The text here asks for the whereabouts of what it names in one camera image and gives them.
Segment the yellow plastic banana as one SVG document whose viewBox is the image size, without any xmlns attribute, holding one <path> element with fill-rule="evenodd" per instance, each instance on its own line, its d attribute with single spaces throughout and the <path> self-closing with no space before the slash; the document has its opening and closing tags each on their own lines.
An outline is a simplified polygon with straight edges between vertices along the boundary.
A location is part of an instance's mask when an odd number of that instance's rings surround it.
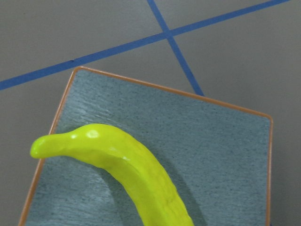
<svg viewBox="0 0 301 226">
<path fill-rule="evenodd" d="M 193 225 L 164 167 L 146 146 L 117 127 L 88 124 L 42 136 L 33 142 L 30 155 L 68 156 L 104 169 L 124 187 L 145 226 Z"/>
</svg>

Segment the grey square plate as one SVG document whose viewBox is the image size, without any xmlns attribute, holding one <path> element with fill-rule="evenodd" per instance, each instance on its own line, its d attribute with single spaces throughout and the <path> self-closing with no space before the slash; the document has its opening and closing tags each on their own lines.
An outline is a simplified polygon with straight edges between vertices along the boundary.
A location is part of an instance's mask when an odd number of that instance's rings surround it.
<svg viewBox="0 0 301 226">
<path fill-rule="evenodd" d="M 110 124 L 165 167 L 197 226 L 268 226 L 270 116 L 85 67 L 68 82 L 51 132 Z M 38 163 L 21 226 L 140 226 L 122 186 L 68 157 Z"/>
</svg>

